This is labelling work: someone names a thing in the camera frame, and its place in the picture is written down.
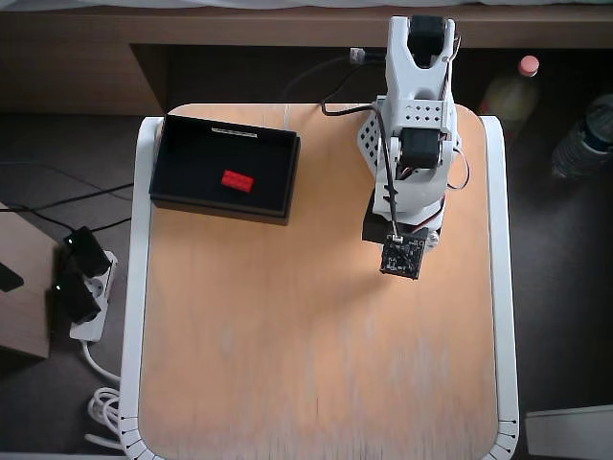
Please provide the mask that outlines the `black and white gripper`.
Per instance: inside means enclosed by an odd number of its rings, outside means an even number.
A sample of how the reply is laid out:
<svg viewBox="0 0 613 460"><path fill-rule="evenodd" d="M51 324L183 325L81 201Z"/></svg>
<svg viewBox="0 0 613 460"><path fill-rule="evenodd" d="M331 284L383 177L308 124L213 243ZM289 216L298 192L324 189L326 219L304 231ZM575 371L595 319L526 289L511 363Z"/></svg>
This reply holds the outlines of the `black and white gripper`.
<svg viewBox="0 0 613 460"><path fill-rule="evenodd" d="M386 237L392 232L392 223L389 220L374 213L371 208L366 210L362 224L363 241L383 244ZM399 222L397 224L397 232L402 236L422 237L424 239L425 252L433 250L440 242L441 229L431 228L428 224L415 226Z"/></svg>

